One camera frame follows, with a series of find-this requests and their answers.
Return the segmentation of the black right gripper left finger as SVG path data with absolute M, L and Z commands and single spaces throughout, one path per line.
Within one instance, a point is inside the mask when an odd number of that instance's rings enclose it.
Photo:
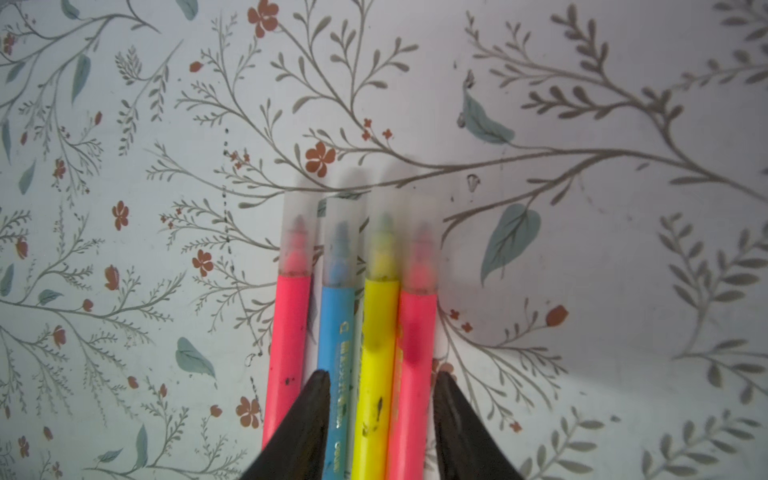
M 242 480 L 321 479 L 330 418 L 330 375 L 315 370 Z

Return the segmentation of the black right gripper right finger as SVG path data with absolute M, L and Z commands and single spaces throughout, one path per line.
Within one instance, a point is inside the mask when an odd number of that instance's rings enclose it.
M 523 479 L 447 372 L 436 376 L 433 419 L 441 479 Z

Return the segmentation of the pink highlighter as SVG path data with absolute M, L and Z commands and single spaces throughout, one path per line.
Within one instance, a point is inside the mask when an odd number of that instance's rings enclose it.
M 439 220 L 433 204 L 410 209 L 404 242 L 386 477 L 424 475 L 437 315 Z

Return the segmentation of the pink highlighter pen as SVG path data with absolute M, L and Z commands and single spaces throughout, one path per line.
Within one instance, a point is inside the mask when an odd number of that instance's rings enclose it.
M 286 195 L 281 224 L 262 444 L 275 435 L 302 388 L 318 200 Z

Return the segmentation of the yellow highlighter pen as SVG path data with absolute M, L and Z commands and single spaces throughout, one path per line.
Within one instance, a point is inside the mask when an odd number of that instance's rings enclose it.
M 353 479 L 386 477 L 400 291 L 398 208 L 391 199 L 369 207 Z

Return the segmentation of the blue highlighter pen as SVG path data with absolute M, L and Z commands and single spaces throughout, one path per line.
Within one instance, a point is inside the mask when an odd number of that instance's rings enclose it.
M 317 363 L 330 377 L 328 432 L 322 468 L 324 479 L 343 479 L 347 464 L 354 359 L 358 214 L 359 205 L 353 200 L 326 200 Z

